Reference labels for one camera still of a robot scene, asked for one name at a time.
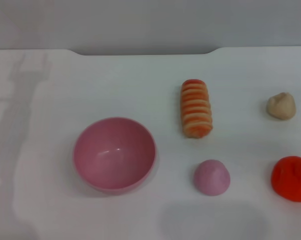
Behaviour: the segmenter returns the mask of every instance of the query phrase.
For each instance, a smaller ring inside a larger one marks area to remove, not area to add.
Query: red dough
[[[271,174],[271,185],[283,198],[301,202],[301,157],[287,156],[279,160]]]

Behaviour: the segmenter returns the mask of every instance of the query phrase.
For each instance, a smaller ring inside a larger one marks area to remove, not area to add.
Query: play dough
[[[182,84],[180,113],[182,130],[189,138],[202,138],[213,129],[209,93],[203,81],[189,79]]]
[[[293,202],[301,202],[301,157],[287,156],[279,160],[271,174],[274,191]]]
[[[272,96],[267,102],[267,112],[281,120],[291,119],[296,113],[293,96],[288,92],[282,92]]]
[[[218,160],[203,161],[194,173],[196,188],[209,196],[223,194],[229,188],[230,183],[229,171]]]

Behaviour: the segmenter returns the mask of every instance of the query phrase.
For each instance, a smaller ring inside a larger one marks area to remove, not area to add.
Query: pink dough ball
[[[206,160],[195,170],[194,184],[203,194],[217,196],[223,194],[229,188],[231,176],[220,161]]]

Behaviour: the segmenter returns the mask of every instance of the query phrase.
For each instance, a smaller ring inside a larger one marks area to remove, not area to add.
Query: pink bowl
[[[79,136],[73,153],[75,169],[92,187],[122,194],[140,185],[151,172],[156,145],[140,123],[111,117],[93,123]]]

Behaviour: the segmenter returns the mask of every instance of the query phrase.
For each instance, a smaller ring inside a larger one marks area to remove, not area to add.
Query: gray wall
[[[0,49],[202,54],[300,45],[301,0],[0,0]]]

